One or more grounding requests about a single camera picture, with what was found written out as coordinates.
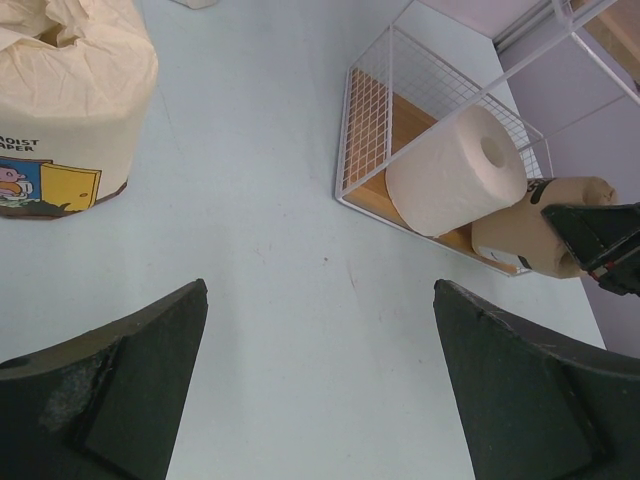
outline white table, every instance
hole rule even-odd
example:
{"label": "white table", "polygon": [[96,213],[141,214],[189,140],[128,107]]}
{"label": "white table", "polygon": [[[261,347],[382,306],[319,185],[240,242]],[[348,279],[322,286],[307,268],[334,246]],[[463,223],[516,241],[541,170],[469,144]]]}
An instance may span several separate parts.
{"label": "white table", "polygon": [[170,480],[473,478],[435,280],[602,340],[580,282],[509,279],[332,199],[346,68],[399,5],[143,1],[161,72],[130,186],[2,221],[0,361],[202,277]]}

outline wire basket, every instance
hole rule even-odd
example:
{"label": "wire basket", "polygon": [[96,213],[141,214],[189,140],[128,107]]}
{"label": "wire basket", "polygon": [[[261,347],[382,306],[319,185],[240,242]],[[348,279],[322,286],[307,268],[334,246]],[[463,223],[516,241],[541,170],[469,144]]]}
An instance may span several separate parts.
{"label": "wire basket", "polygon": [[[515,143],[529,178],[542,176],[538,157],[549,159],[542,134],[494,96],[392,24],[350,68],[344,104],[336,198],[369,216],[411,231],[386,192],[384,170],[403,149],[438,122],[469,104],[489,110]],[[467,254],[509,275],[524,270],[478,257],[468,227],[438,239],[422,237]]]}

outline paper towel roll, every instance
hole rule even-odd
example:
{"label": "paper towel roll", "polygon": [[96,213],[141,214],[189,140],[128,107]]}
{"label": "paper towel roll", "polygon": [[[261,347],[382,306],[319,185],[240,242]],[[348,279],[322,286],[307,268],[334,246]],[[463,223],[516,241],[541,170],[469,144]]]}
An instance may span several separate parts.
{"label": "paper towel roll", "polygon": [[530,180],[520,202],[473,222],[473,249],[483,257],[550,277],[577,277],[583,272],[540,212],[552,204],[613,205],[617,201],[613,187],[597,177]]}
{"label": "paper towel roll", "polygon": [[389,165],[386,182],[402,219],[432,237],[509,207],[527,191],[511,137],[477,105],[446,120]]}

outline wooden board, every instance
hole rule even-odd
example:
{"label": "wooden board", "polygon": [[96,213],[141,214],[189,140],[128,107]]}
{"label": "wooden board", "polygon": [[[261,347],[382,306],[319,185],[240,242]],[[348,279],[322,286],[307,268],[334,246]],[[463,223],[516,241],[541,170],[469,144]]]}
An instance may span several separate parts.
{"label": "wooden board", "polygon": [[[370,88],[375,89],[376,94],[379,92],[380,88],[385,88],[381,86],[380,83],[375,82],[375,80],[372,81],[371,77],[366,77],[368,76],[363,74],[362,72],[354,72],[354,75],[352,76],[351,91],[357,92],[357,95],[363,95],[362,82],[366,82],[368,85],[370,85]],[[356,99],[352,97],[351,105],[359,105],[360,103],[360,101],[356,101]],[[379,115],[380,107],[378,106],[374,109],[369,110],[368,114]],[[366,115],[363,117],[361,110],[358,111],[358,115],[353,115],[353,112],[350,112],[350,117],[354,118],[356,123],[356,125],[354,125],[350,129],[351,132],[358,132],[360,138],[367,138],[369,139],[369,141],[372,141],[371,139],[379,138],[380,132],[378,131],[378,126],[373,127],[376,130],[372,133],[372,135],[366,135],[367,126],[373,124],[373,122],[366,118]],[[392,122],[393,131],[391,141],[392,154],[402,149],[405,145],[408,145],[412,140],[418,137],[421,133],[431,128],[436,123],[437,120],[435,118],[431,117],[400,95],[394,94]],[[358,159],[353,158],[353,155],[362,151],[367,152],[366,149],[347,150],[347,159],[345,163],[346,174],[350,175],[347,184],[352,184],[358,179],[357,176],[353,176],[353,169],[349,170],[349,166],[358,161]],[[345,195],[344,199],[353,205],[356,205],[364,210],[367,210],[368,212],[374,213],[379,217],[389,220],[396,225],[410,230],[409,226],[404,220],[402,220],[402,217],[391,202],[391,198],[389,197],[389,193],[387,191],[385,173],[385,171],[378,173],[363,185]],[[471,225],[465,225],[464,227],[446,233],[438,238],[430,237],[430,239],[449,248],[452,248],[458,252],[464,253],[465,255],[477,258],[481,262],[498,268],[509,275],[515,275],[518,272],[517,268],[514,266],[497,263],[476,255],[471,246]]]}

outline brown kraft paper roll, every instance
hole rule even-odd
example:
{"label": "brown kraft paper roll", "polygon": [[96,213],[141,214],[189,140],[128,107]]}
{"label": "brown kraft paper roll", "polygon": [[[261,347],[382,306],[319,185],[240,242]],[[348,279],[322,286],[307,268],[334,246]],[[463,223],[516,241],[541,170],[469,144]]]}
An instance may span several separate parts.
{"label": "brown kraft paper roll", "polygon": [[597,177],[529,180],[527,194],[512,207],[472,223],[475,252],[555,278],[582,275],[562,241],[541,215],[548,205],[613,205],[618,195]]}

